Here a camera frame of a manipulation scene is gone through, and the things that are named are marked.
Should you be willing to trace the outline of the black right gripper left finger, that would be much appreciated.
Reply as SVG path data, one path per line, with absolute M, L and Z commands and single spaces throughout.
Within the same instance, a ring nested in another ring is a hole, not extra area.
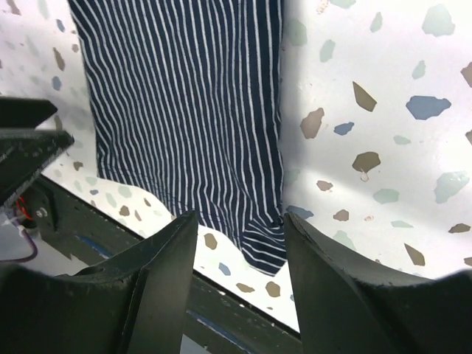
M 73 276 L 2 264 L 1 351 L 178 353 L 197 228 L 185 213 Z

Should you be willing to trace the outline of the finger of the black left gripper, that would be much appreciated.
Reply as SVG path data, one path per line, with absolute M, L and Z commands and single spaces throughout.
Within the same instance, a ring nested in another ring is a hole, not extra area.
M 10 206 L 74 143 L 66 131 L 38 130 L 57 113 L 48 100 L 1 97 L 1 205 Z

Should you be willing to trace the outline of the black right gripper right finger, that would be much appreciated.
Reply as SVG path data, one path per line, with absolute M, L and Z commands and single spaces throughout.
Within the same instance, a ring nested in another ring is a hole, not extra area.
M 471 272 L 430 280 L 370 260 L 298 215 L 284 220 L 305 353 L 469 353 Z

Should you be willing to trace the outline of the navy white striped underwear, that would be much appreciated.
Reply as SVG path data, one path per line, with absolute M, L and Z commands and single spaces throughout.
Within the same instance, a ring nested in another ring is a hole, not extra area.
M 71 1 L 101 178 L 285 264 L 281 1 Z

